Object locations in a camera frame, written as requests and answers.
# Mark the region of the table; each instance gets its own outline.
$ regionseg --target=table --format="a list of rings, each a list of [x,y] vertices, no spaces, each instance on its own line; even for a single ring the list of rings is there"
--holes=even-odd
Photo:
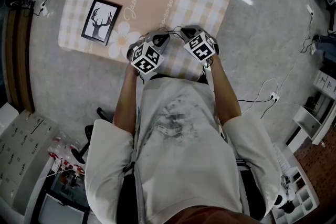
[[[65,50],[77,50],[127,62],[124,52],[127,51],[129,43],[135,42],[136,38],[134,32],[128,32],[127,22],[114,26],[114,33],[112,31],[106,47],[81,37],[92,2],[93,0],[66,0],[59,29],[59,46]],[[200,25],[209,34],[216,37],[228,3],[229,0],[169,0],[167,1],[167,10],[162,14],[162,21],[158,22],[158,26],[171,30],[176,26]],[[118,35],[127,37],[129,42],[117,48],[120,53],[118,52],[116,56],[115,48]],[[165,60],[155,72],[172,77],[197,80],[202,72],[202,66],[183,48],[183,44],[182,40],[171,36],[171,41],[163,53]]]

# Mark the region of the white drawer unit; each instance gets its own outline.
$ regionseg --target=white drawer unit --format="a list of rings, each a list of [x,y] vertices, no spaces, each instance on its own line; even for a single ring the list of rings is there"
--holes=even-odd
[[[332,99],[336,99],[336,79],[319,71],[315,78],[314,85]]]
[[[47,148],[58,132],[56,123],[24,111],[1,136],[0,197],[21,215],[49,159]]]

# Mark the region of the floor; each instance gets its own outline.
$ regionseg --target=floor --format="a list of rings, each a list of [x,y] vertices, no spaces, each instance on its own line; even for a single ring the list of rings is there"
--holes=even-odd
[[[314,93],[313,79],[319,57],[300,54],[314,9],[312,35],[325,34],[329,16],[315,0],[231,0],[218,34],[223,67],[239,99],[254,100],[264,81],[275,78],[280,101],[304,104]],[[98,118],[97,107],[116,107],[125,65],[89,54],[67,52],[57,44],[65,0],[49,0],[48,17],[34,16],[30,37],[30,78],[36,110],[57,122],[74,138],[83,138],[84,127]],[[141,82],[138,99],[141,97]],[[277,91],[275,80],[265,83],[259,100]],[[242,111],[250,103],[240,103]],[[249,112],[261,116],[268,103]],[[299,107],[276,103],[263,117],[273,141],[282,142],[296,128],[292,118]]]

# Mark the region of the picture frame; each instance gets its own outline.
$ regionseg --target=picture frame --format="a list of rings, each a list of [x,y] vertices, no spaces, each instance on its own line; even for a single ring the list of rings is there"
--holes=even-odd
[[[93,0],[81,37],[106,46],[122,6],[106,0]]]

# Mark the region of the black chair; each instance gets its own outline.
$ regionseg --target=black chair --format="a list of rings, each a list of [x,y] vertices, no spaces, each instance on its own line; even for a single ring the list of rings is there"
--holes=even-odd
[[[111,122],[113,121],[113,116],[110,117],[110,121],[108,120],[108,117],[105,115],[105,112],[103,109],[101,108],[97,108],[96,110],[97,114],[100,116],[100,118],[102,120],[105,120],[105,121],[108,121],[108,122]],[[86,143],[86,145],[81,149],[81,151],[78,151],[76,149],[72,149],[71,152],[73,154],[73,156],[76,158],[76,160],[81,163],[81,164],[85,164],[85,161],[83,159],[83,156],[85,154],[85,152],[88,150],[89,146],[90,146],[90,141],[91,141],[91,137],[92,137],[92,131],[93,131],[93,125],[88,125],[85,127],[84,129],[85,131],[85,135],[86,135],[86,138],[88,139],[88,142]]]

